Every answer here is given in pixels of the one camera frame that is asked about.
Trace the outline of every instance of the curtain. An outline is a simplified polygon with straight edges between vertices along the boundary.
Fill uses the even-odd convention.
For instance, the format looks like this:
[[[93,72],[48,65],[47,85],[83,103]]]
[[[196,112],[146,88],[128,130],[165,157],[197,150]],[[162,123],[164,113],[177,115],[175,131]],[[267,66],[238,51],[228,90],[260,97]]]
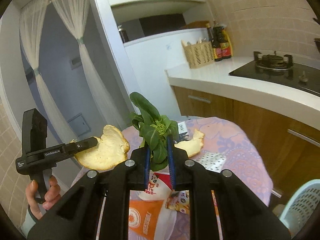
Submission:
[[[44,109],[61,141],[69,143],[71,140],[76,139],[77,136],[62,116],[47,85],[44,83],[44,80],[39,73],[39,47],[44,15],[48,3],[49,0],[32,0],[22,8],[20,16],[20,35],[24,53],[35,73],[36,84]]]
[[[126,128],[126,124],[110,93],[98,75],[83,42],[84,29],[90,6],[89,0],[51,1],[67,29],[78,41],[84,74],[100,114],[105,119],[106,123],[121,129]]]

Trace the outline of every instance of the leafy green vegetable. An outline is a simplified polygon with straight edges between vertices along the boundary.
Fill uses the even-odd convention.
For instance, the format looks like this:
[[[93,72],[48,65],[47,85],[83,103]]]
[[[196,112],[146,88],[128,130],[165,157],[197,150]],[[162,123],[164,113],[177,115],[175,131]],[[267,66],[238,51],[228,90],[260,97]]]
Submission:
[[[139,94],[138,92],[132,92],[130,94],[130,100],[137,108],[139,108],[140,111],[141,109],[143,109],[148,112],[153,119],[159,120],[161,118],[159,111],[143,95]]]
[[[153,151],[160,141],[160,136],[156,128],[145,124],[141,128],[141,134],[148,143],[150,150]]]
[[[169,135],[174,140],[178,139],[178,123],[171,121],[166,115],[160,115],[158,110],[137,92],[130,94],[130,100],[141,112],[129,114],[132,125],[139,130],[139,136],[143,137],[140,147],[147,142],[151,150],[151,169],[162,170],[168,165],[166,139]]]

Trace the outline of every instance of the sleeve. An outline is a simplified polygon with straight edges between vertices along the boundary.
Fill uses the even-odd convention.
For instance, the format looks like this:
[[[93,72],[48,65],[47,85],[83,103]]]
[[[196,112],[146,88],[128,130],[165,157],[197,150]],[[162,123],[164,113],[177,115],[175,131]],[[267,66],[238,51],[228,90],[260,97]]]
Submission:
[[[25,238],[28,237],[28,233],[30,229],[35,225],[38,219],[33,215],[30,210],[30,206],[28,205],[28,211],[26,213],[26,218],[21,226],[21,231],[23,232]]]

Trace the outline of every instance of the device handle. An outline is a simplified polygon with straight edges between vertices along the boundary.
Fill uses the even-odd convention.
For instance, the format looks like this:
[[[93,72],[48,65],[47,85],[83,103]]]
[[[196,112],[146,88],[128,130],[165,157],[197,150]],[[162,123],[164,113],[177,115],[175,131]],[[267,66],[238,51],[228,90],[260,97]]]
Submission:
[[[39,204],[45,202],[44,195],[50,188],[49,179],[52,175],[52,169],[47,169],[39,173],[34,173],[30,175],[31,180],[36,180],[38,183],[38,191],[36,193],[35,199]]]

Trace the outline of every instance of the tablecloth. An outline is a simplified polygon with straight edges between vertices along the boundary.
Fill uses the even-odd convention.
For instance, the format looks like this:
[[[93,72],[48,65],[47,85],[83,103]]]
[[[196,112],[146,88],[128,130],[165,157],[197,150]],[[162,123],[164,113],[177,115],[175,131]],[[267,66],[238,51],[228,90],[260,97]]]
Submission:
[[[204,146],[196,158],[206,152],[224,153],[226,161],[223,169],[229,169],[236,174],[266,205],[269,204],[273,183],[268,175],[262,158],[256,148],[247,138],[244,131],[236,124],[217,117],[202,118],[186,121],[189,135],[194,129],[205,134]],[[123,130],[124,137],[130,144],[131,152],[139,147],[142,138],[133,127]],[[88,169],[82,168],[73,184],[77,182]],[[177,221],[170,240],[189,239],[189,216],[178,212]]]

